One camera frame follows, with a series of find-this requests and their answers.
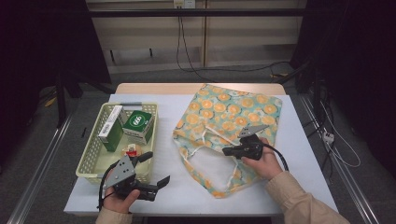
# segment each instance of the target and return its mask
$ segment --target green box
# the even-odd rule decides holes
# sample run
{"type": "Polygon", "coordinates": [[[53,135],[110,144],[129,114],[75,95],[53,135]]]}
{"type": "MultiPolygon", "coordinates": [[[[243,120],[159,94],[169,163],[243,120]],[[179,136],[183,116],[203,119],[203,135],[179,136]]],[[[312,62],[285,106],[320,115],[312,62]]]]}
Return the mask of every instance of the green box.
{"type": "Polygon", "coordinates": [[[146,145],[152,136],[154,117],[147,112],[134,110],[122,129],[131,142],[146,145]]]}
{"type": "Polygon", "coordinates": [[[123,136],[122,125],[127,121],[128,116],[122,105],[115,105],[106,123],[103,125],[98,137],[102,141],[107,151],[114,152],[123,136]]]}

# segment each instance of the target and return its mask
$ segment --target human hand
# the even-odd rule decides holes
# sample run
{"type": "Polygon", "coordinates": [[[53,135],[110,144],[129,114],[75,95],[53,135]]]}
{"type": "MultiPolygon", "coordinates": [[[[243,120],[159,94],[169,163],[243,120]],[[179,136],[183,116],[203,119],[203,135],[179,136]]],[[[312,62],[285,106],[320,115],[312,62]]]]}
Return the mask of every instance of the human hand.
{"type": "Polygon", "coordinates": [[[106,189],[105,191],[105,201],[103,207],[113,212],[128,214],[129,207],[131,207],[134,201],[137,200],[139,195],[140,195],[140,190],[134,189],[125,199],[122,199],[115,194],[114,188],[111,187],[106,189]]]}
{"type": "MultiPolygon", "coordinates": [[[[260,138],[260,140],[264,144],[268,144],[267,139],[260,138]]],[[[258,161],[247,157],[242,157],[241,160],[244,164],[253,168],[259,176],[268,180],[271,180],[283,171],[276,159],[275,152],[268,147],[262,148],[262,157],[258,161]]]]}

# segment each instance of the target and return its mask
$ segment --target sleeve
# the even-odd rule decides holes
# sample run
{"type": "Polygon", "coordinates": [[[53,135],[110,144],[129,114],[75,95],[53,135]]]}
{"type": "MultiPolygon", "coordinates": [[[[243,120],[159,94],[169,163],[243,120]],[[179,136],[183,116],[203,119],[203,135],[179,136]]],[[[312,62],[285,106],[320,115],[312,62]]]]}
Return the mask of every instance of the sleeve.
{"type": "Polygon", "coordinates": [[[303,190],[289,173],[282,172],[268,182],[266,189],[280,205],[285,223],[349,223],[325,203],[303,190]]]}
{"type": "Polygon", "coordinates": [[[113,212],[111,210],[102,207],[99,212],[99,216],[96,219],[96,224],[131,224],[132,214],[123,214],[118,212],[113,212]]]}

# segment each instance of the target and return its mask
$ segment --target tote bag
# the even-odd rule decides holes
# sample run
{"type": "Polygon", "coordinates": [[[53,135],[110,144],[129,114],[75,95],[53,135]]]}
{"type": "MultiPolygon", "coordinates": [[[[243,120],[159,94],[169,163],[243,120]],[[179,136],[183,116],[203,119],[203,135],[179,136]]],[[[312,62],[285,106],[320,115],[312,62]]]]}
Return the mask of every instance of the tote bag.
{"type": "MultiPolygon", "coordinates": [[[[208,174],[203,173],[191,162],[200,150],[210,149],[223,155],[224,147],[239,145],[237,135],[242,128],[269,125],[259,137],[267,138],[271,146],[276,139],[277,124],[282,101],[274,96],[245,91],[233,91],[204,84],[196,92],[182,118],[173,130],[173,139],[180,158],[191,177],[215,198],[224,198],[246,187],[259,177],[253,169],[235,157],[233,170],[225,175],[228,179],[224,188],[216,187],[208,174]]],[[[213,165],[213,172],[218,169],[213,165]]]]}

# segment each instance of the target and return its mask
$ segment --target plastic basket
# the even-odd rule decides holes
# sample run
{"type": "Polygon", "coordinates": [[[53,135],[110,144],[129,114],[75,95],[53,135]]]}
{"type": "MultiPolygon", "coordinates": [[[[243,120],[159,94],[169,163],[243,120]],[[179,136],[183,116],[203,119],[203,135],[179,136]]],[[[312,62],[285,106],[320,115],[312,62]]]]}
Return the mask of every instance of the plastic basket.
{"type": "MultiPolygon", "coordinates": [[[[85,177],[90,183],[99,185],[105,171],[108,167],[118,161],[121,158],[121,150],[123,147],[130,144],[128,136],[125,134],[116,149],[115,152],[108,152],[103,146],[100,139],[97,137],[99,132],[102,130],[108,116],[110,115],[114,105],[123,105],[123,108],[128,115],[131,115],[133,110],[142,110],[148,112],[154,116],[154,127],[152,136],[148,141],[148,144],[142,147],[142,152],[154,151],[155,135],[157,131],[158,121],[158,105],[156,103],[106,103],[103,104],[96,122],[93,125],[90,138],[88,139],[87,145],[84,148],[81,159],[76,170],[76,175],[79,177],[85,177]]],[[[144,162],[139,162],[135,167],[136,178],[142,183],[149,183],[151,179],[152,170],[152,159],[144,162]]]]}

